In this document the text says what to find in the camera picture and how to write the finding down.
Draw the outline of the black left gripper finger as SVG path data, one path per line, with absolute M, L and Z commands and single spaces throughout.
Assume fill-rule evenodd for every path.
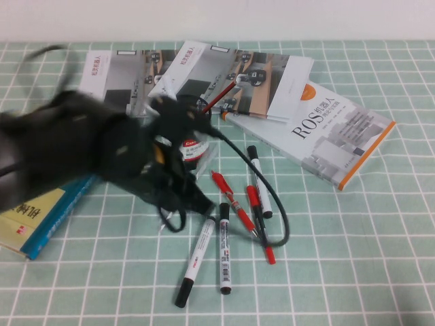
M 179 197 L 169 187 L 155 185 L 147 179 L 114 179 L 114 184 L 159 209 L 186 211 Z
M 215 204 L 200 189 L 194 175 L 176 177 L 171 186 L 171 204 L 175 209 L 210 215 Z

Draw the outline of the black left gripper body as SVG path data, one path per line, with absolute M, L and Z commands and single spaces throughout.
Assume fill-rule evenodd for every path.
M 181 144 L 179 131 L 167 125 L 140 125 L 137 136 L 142 167 L 135 178 L 135 192 L 177 192 L 184 184 L 184 165 L 177 148 Z

